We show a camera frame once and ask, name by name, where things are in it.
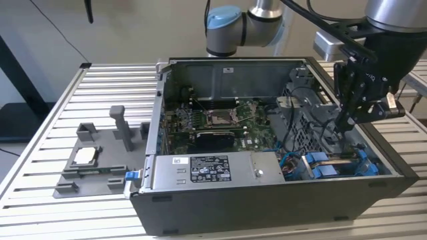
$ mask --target motherboard component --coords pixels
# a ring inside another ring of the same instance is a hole
[[[193,145],[201,150],[223,150],[235,145],[235,133],[231,131],[200,132],[196,134]]]
[[[165,112],[172,154],[220,150],[261,152],[275,146],[275,134],[259,101],[241,101],[236,107],[224,109],[199,109],[196,106],[217,104],[195,99],[193,102],[193,106],[181,105],[173,111]],[[227,104],[221,101],[220,105],[235,104],[231,102]]]

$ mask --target black cable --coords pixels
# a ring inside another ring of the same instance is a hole
[[[405,89],[405,87],[407,87],[407,83],[403,84],[403,87],[400,89],[399,96],[397,96],[397,101],[400,99],[400,96],[401,96],[401,93],[403,93],[403,90]]]
[[[284,149],[284,151],[287,153],[292,152],[287,148],[287,140],[288,140],[288,137],[289,137],[289,134],[291,134],[291,130],[292,130],[293,117],[295,117],[295,106],[293,106],[293,102],[291,101],[291,117],[289,117],[289,120],[288,120],[288,123],[287,123],[287,132],[284,134],[283,141],[281,141],[281,148]]]
[[[331,17],[331,16],[324,16],[321,14],[319,14],[313,7],[312,7],[312,1],[311,0],[307,0],[307,8],[308,8],[308,11],[316,15],[319,18],[321,18],[323,20],[327,20],[327,21],[332,21],[332,22],[343,22],[343,21],[352,21],[352,20],[359,20],[360,18],[336,18],[336,17]]]
[[[29,0],[29,2],[32,3],[32,5],[34,6],[34,8],[38,10],[38,12],[41,13],[41,15],[44,16],[44,18],[48,20],[48,22],[52,24],[52,26],[56,28],[58,34],[61,35],[61,37],[64,38],[65,42],[69,44],[69,46],[76,50],[76,52],[80,54],[80,56],[84,58],[85,62],[89,63],[89,60],[86,59],[86,57],[82,55],[82,53],[78,51],[78,49],[74,47],[74,45],[68,41],[65,35],[62,34],[61,30],[58,29],[58,27],[54,25],[54,23],[50,21],[50,19],[48,18],[48,16],[44,14],[44,12],[41,11],[41,9],[38,8],[38,6],[34,4],[33,0]]]
[[[415,106],[416,106],[416,104],[420,102],[421,98],[423,98],[423,95],[420,95],[420,94],[417,93],[417,94],[416,94],[416,97],[413,98],[413,103],[412,103],[411,109],[408,110],[408,113],[409,113],[409,114],[413,112]]]
[[[408,110],[409,114],[413,112],[415,106],[416,106],[416,102],[413,102],[412,105],[411,105],[411,109]]]
[[[361,57],[368,58],[373,63],[377,61],[377,57],[373,51],[371,51],[359,43],[356,43],[349,36],[343,34],[343,32],[339,29],[336,29],[325,21],[323,21],[321,18],[313,15],[305,8],[303,8],[297,3],[295,3],[295,1],[280,0],[280,2],[283,2],[283,4],[287,5],[289,9],[292,9],[303,18],[312,22],[332,37],[340,40],[352,51],[356,51],[356,53],[360,54]]]
[[[1,149],[1,148],[0,148],[0,151],[1,151],[1,152],[5,152],[6,154],[12,154],[12,155],[14,155],[14,156],[17,156],[17,157],[21,156],[21,155],[18,155],[17,153],[10,152],[10,151],[8,151],[8,150],[4,150],[4,149]]]
[[[209,8],[211,8],[211,0],[205,1],[205,8],[204,8],[204,35],[208,36],[208,15],[209,15]]]
[[[320,137],[319,137],[319,140],[320,140],[320,141],[321,141],[323,134],[325,133],[327,126],[328,126],[328,124],[329,124],[332,121],[333,121],[333,119],[331,118],[329,120],[327,120],[327,121],[323,123],[321,133],[320,133]]]

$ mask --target warning label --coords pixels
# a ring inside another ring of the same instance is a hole
[[[228,156],[192,156],[189,158],[189,169],[193,183],[232,180]]]

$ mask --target aluminum extrusion table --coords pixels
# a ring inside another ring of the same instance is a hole
[[[332,64],[321,62],[332,75]],[[0,240],[149,240],[130,202],[121,194],[52,197],[76,142],[78,123],[114,127],[110,105],[124,105],[130,126],[150,120],[156,65],[92,65],[80,69],[28,147],[0,185]],[[373,126],[420,176],[393,199],[383,199],[349,222],[251,229],[176,236],[178,240],[425,240],[427,129],[408,114]]]

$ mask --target wall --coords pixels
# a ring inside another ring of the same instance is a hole
[[[158,58],[205,56],[205,0],[92,0],[93,24],[82,0],[33,1],[92,63],[154,63]],[[211,7],[225,4],[245,11],[252,1],[213,0]],[[28,0],[0,0],[0,35],[44,100],[54,101],[84,59]],[[245,47],[237,56],[272,52],[272,48]],[[0,76],[0,105],[22,101],[5,82]]]

